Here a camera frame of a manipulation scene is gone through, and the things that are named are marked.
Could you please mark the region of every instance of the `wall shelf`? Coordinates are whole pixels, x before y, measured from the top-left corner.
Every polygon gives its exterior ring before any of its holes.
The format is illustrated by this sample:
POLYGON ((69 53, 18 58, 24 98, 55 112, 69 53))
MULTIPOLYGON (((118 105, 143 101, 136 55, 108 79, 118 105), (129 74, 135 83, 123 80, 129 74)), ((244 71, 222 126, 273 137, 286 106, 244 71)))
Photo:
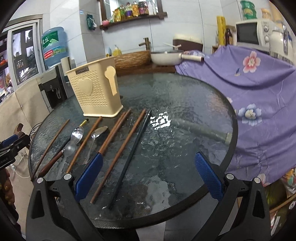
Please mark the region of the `wall shelf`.
POLYGON ((8 67, 8 62, 0 66, 0 72, 5 70, 8 67))
POLYGON ((115 23, 109 23, 107 26, 100 26, 100 29, 102 30, 107 30, 110 27, 113 27, 115 25, 118 24, 123 24, 123 23, 127 23, 127 22, 132 22, 132 21, 136 21, 136 20, 142 20, 142 19, 149 19, 149 18, 159 18, 159 19, 164 19, 164 17, 167 17, 168 14, 166 12, 162 12, 162 13, 158 13, 157 15, 143 15, 143 16, 139 16, 139 17, 133 17, 133 18, 128 18, 124 21, 120 21, 120 22, 115 22, 115 23))

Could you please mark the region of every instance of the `blue gripper pad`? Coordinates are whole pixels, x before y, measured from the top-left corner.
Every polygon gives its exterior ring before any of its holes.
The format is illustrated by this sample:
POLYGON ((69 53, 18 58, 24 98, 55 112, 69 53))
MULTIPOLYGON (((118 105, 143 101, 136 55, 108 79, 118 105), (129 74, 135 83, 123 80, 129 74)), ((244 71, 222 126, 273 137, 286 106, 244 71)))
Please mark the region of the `blue gripper pad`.
POLYGON ((86 198, 102 166, 103 157, 98 153, 76 182, 74 198, 77 202, 86 198))
POLYGON ((17 140, 18 140, 17 135, 13 135, 13 136, 9 137, 8 139, 6 139, 2 142, 2 148, 8 147, 9 145, 11 145, 13 142, 15 142, 17 140))
POLYGON ((223 198, 223 183, 211 168, 209 162, 198 152, 194 159, 195 167, 202 180, 207 185, 212 198, 221 201, 223 198))

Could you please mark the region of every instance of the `black table edge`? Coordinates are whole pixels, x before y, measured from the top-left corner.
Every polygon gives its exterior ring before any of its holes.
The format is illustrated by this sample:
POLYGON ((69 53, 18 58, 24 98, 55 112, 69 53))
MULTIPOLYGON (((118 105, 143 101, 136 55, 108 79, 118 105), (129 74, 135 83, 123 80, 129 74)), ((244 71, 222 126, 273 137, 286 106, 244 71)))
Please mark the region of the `black table edge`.
MULTIPOLYGON (((225 172, 227 167, 230 164, 230 161, 234 155, 235 147, 237 145, 237 138, 238 138, 237 117, 236 117, 236 114, 234 112, 232 105, 230 104, 230 102, 228 101, 226 96, 224 96, 214 86, 212 86, 202 80, 199 80, 199 81, 214 88, 215 91, 217 91, 217 93, 222 97, 222 99, 224 100, 226 105, 232 110, 232 115, 231 115, 232 127, 233 127, 232 138, 231 138, 231 141, 229 144, 229 149, 228 149, 222 163, 220 164, 220 167, 225 172)), ((30 157, 31 157, 31 148, 32 148, 34 138, 33 138, 32 143, 30 145, 29 158, 28 158, 28 167, 29 167, 30 177, 32 176, 31 158, 30 157)), ((100 228, 100 229, 104 229, 104 228, 106 228, 106 229, 138 229, 138 228, 148 227, 148 226, 152 226, 152 225, 156 225, 156 224, 165 222, 165 221, 181 214, 182 212, 184 212, 188 208, 192 207, 199 200, 201 200, 207 193, 208 193, 208 190, 207 190, 206 185, 204 184, 196 192, 194 192, 193 194, 191 194, 190 196, 188 196, 187 198, 185 198, 181 202, 179 202, 179 203, 177 203, 177 204, 175 204, 163 211, 160 211, 160 212, 157 212, 154 214, 150 214, 150 215, 140 217, 140 218, 133 218, 133 219, 119 219, 119 220, 115 220, 115 221, 91 219, 91 221, 95 227, 100 228)))

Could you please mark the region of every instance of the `purple floral cloth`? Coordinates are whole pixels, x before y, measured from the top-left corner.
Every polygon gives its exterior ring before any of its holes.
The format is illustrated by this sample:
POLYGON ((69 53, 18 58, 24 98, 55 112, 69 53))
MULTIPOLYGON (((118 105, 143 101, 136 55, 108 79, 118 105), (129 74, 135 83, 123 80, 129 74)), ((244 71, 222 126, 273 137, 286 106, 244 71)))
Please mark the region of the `purple floral cloth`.
MULTIPOLYGON (((190 54, 201 55, 199 51, 190 54)), ((184 61, 179 74, 220 90, 235 109, 238 141, 228 172, 268 185, 296 166, 296 71, 259 51, 220 47, 204 63, 184 61)))

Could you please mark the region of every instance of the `round glass table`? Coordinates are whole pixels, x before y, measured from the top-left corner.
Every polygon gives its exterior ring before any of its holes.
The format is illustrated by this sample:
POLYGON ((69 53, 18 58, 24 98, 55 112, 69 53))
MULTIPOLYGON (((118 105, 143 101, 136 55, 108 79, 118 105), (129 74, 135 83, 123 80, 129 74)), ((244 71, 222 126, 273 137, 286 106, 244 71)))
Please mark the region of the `round glass table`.
MULTIPOLYGON (((194 165, 195 154, 202 151, 211 163, 220 165, 225 171, 237 142, 237 120, 226 97, 212 86, 187 76, 164 73, 128 75, 118 77, 118 85, 124 106, 122 112, 132 108, 132 113, 109 145, 103 167, 88 196, 80 204, 98 228, 140 228, 178 215, 207 193, 194 165), (129 165, 112 210, 106 206, 136 134, 123 151, 96 203, 91 204, 95 190, 143 108, 152 110, 151 120, 129 165)), ((119 116, 103 118, 99 126, 108 126, 111 130, 119 116)), ((85 118, 75 96, 47 116, 31 144, 30 175, 62 124, 70 119, 38 172, 85 118)), ((96 118, 89 119, 89 123, 84 126, 85 135, 96 121, 96 118)), ((97 139, 91 155, 95 155, 103 141, 104 138, 97 139)), ((80 153, 73 172, 84 161, 90 145, 91 140, 80 153)), ((63 173, 72 157, 67 159, 63 173)), ((60 161, 45 176, 47 181, 56 180, 60 161)))

